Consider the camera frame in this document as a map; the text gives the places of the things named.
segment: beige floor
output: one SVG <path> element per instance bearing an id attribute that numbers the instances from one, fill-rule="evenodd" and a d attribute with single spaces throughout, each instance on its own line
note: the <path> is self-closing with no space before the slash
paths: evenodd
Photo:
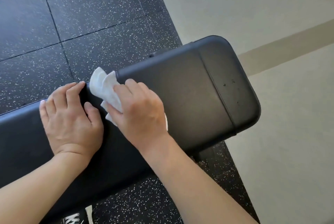
<path id="1" fill-rule="evenodd" d="M 232 44 L 260 99 L 227 145 L 261 223 L 334 223 L 334 0 L 164 1 L 184 44 Z"/>

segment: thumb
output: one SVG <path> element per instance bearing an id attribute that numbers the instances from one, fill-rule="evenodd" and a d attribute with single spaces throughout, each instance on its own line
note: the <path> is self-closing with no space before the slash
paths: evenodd
<path id="1" fill-rule="evenodd" d="M 103 127 L 101 115 L 97 108 L 93 107 L 91 103 L 85 102 L 84 109 L 93 126 Z"/>
<path id="2" fill-rule="evenodd" d="M 112 105 L 109 103 L 106 103 L 106 109 L 108 113 L 110 114 L 113 121 L 116 123 L 117 126 L 119 126 L 122 122 L 123 114 L 116 110 Z"/>

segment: hand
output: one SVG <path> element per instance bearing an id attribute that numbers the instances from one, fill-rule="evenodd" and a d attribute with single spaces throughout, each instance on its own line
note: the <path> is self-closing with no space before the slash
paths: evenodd
<path id="1" fill-rule="evenodd" d="M 103 123 L 89 102 L 82 108 L 79 93 L 84 86 L 85 82 L 73 82 L 59 87 L 40 102 L 39 112 L 53 153 L 77 154 L 88 165 L 101 147 Z"/>
<path id="2" fill-rule="evenodd" d="M 123 113 L 108 105 L 108 113 L 123 135 L 143 153 L 162 137 L 168 136 L 164 105 L 144 83 L 128 79 L 125 85 L 114 86 Z"/>

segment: person's left hand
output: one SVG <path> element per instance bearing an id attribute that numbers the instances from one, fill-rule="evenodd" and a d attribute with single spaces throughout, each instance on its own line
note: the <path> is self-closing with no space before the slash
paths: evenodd
<path id="1" fill-rule="evenodd" d="M 82 108 L 79 93 L 85 82 L 56 89 L 39 111 L 45 133 L 55 155 L 74 153 L 88 165 L 102 144 L 103 123 L 97 108 L 89 102 Z"/>

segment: forearm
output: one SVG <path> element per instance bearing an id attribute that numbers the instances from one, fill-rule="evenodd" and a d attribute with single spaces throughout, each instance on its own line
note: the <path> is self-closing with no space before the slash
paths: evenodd
<path id="1" fill-rule="evenodd" d="M 0 189 L 2 223 L 37 224 L 87 164 L 61 153 L 26 176 Z"/>
<path id="2" fill-rule="evenodd" d="M 171 138 L 144 153 L 185 223 L 256 223 Z"/>

